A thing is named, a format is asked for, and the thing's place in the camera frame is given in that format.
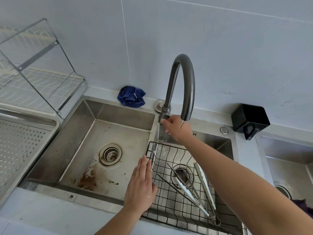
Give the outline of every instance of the person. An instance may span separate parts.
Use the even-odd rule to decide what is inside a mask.
[[[186,147],[204,170],[219,196],[252,234],[313,234],[313,219],[266,180],[193,136],[191,126],[171,116],[161,123]],[[151,179],[151,160],[139,159],[125,194],[124,207],[96,235],[127,235],[152,204],[157,186]]]

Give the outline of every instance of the forearm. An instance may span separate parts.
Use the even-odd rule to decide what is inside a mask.
[[[95,235],[129,235],[140,216],[135,211],[124,207]]]
[[[302,234],[308,232],[296,223],[307,221],[312,225],[308,220],[311,218],[267,181],[192,135],[184,139],[183,144],[202,167],[219,196],[253,234],[292,234],[299,233],[299,229]]]

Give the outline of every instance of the person's left hand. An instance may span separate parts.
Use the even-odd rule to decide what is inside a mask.
[[[139,159],[131,180],[127,186],[124,208],[141,216],[149,209],[157,194],[157,186],[152,182],[151,160],[146,165],[147,157]]]

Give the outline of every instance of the dish rack shelf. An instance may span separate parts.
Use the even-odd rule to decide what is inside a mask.
[[[170,167],[176,171],[181,170],[182,176],[180,177],[188,176],[190,178],[203,204],[206,205],[205,209],[212,212],[194,167],[196,161],[186,149],[160,142],[149,142],[146,155],[153,161],[152,181],[158,186],[158,193],[152,206],[143,214],[143,217],[206,235],[247,234],[244,224],[222,201],[207,179],[217,208],[216,212],[221,221],[220,226],[216,226],[214,221],[207,217],[199,207],[177,192],[178,189],[184,193],[175,181],[175,175]]]
[[[41,113],[68,113],[87,88],[47,19],[25,28],[0,25],[0,104]]]

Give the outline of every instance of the gooseneck faucet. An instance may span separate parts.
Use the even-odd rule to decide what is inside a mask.
[[[182,123],[184,121],[189,121],[191,118],[191,113],[193,112],[195,99],[194,67],[190,58],[187,55],[180,54],[175,58],[174,63],[172,65],[170,81],[168,83],[166,93],[166,99],[164,105],[162,106],[159,122],[162,118],[166,119],[169,118],[171,112],[171,100],[180,66],[182,66],[182,73],[184,75],[184,102],[182,105],[182,114],[180,115],[180,118],[182,119]]]

